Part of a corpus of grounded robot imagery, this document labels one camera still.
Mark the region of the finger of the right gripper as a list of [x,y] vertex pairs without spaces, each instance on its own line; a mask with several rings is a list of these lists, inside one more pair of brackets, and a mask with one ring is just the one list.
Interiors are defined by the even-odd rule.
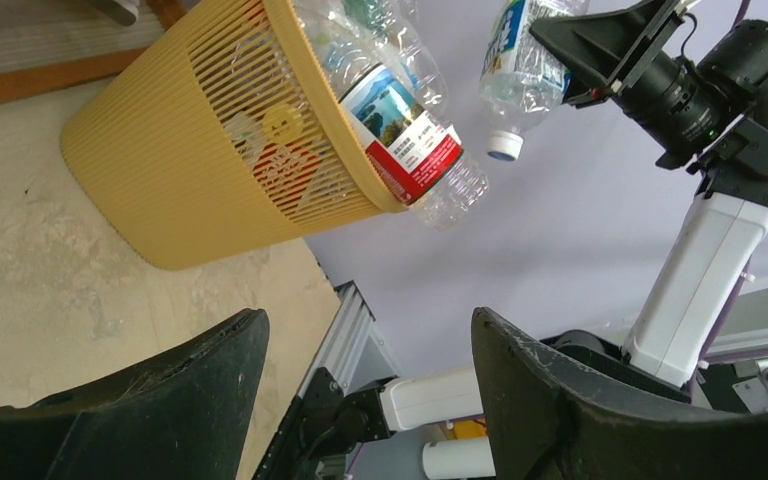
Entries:
[[678,1],[640,1],[600,14],[535,20],[529,33],[571,78],[562,103],[586,108],[633,87],[683,22]]

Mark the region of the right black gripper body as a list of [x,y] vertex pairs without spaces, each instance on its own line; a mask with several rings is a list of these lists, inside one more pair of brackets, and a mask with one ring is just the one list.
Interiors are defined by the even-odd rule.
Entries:
[[663,148],[656,161],[663,169],[684,167],[736,117],[726,98],[689,60],[664,52],[614,102]]

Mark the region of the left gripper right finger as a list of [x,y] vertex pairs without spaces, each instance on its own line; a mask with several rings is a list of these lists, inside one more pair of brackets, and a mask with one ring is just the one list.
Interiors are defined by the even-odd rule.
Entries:
[[473,312],[471,338],[500,479],[768,479],[768,412],[639,389],[486,307]]

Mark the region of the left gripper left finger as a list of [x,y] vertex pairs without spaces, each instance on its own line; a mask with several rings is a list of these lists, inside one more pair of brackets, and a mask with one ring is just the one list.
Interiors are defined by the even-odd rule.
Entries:
[[245,309],[34,404],[0,407],[0,479],[232,479],[270,336]]

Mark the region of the small clear blue-label bottle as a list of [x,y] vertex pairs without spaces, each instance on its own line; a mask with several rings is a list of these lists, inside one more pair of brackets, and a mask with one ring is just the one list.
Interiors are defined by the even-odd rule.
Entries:
[[584,15],[588,1],[504,3],[495,22],[480,76],[480,100],[491,122],[487,154],[519,158],[525,134],[559,107],[570,83],[568,69],[530,33],[536,20]]

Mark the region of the red label bottle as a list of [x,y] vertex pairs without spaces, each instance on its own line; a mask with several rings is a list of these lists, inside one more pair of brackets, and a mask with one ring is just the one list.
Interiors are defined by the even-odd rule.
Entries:
[[427,107],[400,66],[355,30],[339,1],[297,1],[299,23],[372,167],[426,225],[455,225],[488,180],[454,125]]

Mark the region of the yellow plastic bin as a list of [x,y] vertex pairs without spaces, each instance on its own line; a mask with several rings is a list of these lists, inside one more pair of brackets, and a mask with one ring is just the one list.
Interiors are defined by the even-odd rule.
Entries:
[[289,1],[200,2],[67,121],[60,148],[168,270],[403,211]]

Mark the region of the green label bottle green cap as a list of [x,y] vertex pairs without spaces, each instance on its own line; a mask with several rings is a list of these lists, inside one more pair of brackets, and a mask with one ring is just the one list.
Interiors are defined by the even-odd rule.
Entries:
[[339,1],[355,30],[393,66],[400,66],[420,100],[435,113],[446,110],[449,90],[412,21],[417,1]]

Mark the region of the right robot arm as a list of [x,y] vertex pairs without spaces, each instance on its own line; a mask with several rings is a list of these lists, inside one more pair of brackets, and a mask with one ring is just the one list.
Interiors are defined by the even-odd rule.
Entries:
[[768,452],[768,414],[704,412],[688,385],[768,232],[768,22],[744,19],[699,63],[664,42],[678,1],[584,15],[505,7],[487,61],[532,39],[571,75],[566,104],[613,100],[664,150],[658,166],[702,177],[622,346],[584,331],[542,342],[475,312],[470,384],[392,377],[346,397],[346,436],[371,442],[471,413],[480,400],[500,479],[745,478]]

